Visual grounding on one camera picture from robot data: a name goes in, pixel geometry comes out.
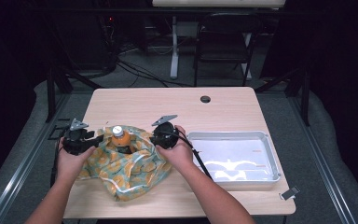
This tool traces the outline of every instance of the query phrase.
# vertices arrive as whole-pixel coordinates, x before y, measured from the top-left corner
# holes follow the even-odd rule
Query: patterned plastic bag
[[[87,159],[80,179],[99,177],[116,201],[129,201],[147,193],[168,175],[171,165],[159,156],[150,142],[151,133],[121,125],[131,136],[132,154],[117,152],[112,143],[113,127],[98,130],[103,141]]]

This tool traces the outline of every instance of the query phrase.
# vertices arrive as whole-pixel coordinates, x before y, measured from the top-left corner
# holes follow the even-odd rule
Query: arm
[[[84,161],[94,150],[95,147],[91,147],[78,156],[60,150],[57,179],[26,223],[62,223],[71,187],[80,173]]]
[[[211,223],[255,223],[248,211],[227,191],[214,183],[193,162],[191,148],[181,139],[173,149],[156,146],[185,178]]]

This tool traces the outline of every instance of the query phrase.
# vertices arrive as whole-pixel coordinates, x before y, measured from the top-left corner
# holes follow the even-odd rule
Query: table surface
[[[153,0],[154,7],[283,7],[286,0]]]
[[[209,96],[208,104],[200,100]],[[88,130],[130,125],[153,132],[151,124],[164,115],[190,132],[246,132],[269,134],[255,92],[235,88],[140,88],[95,91],[83,119]],[[288,185],[276,150],[272,152],[281,179],[271,189],[230,191],[251,215],[290,215],[296,211],[293,199],[282,200]],[[72,187],[65,218],[205,217],[200,204],[183,177],[171,173],[145,195],[129,202],[115,202],[99,178],[77,180]]]

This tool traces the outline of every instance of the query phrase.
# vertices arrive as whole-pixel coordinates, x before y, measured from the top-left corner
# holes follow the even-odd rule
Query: hand
[[[175,125],[175,128],[179,131],[179,135],[186,138],[186,131],[179,125]],[[178,142],[172,149],[164,149],[161,146],[156,146],[159,154],[164,156],[179,172],[183,168],[193,164],[193,152],[190,146],[182,139],[178,139]]]
[[[90,147],[82,154],[75,156],[63,148],[63,138],[60,139],[58,164],[57,164],[57,180],[56,182],[63,182],[68,185],[73,185],[77,176],[79,175],[83,163],[94,152],[95,147]]]

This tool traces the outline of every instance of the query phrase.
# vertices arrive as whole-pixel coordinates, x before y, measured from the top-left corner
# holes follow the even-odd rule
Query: metal tray
[[[263,132],[193,132],[187,138],[213,181],[227,190],[270,189],[281,177]],[[194,163],[200,167],[195,158]]]

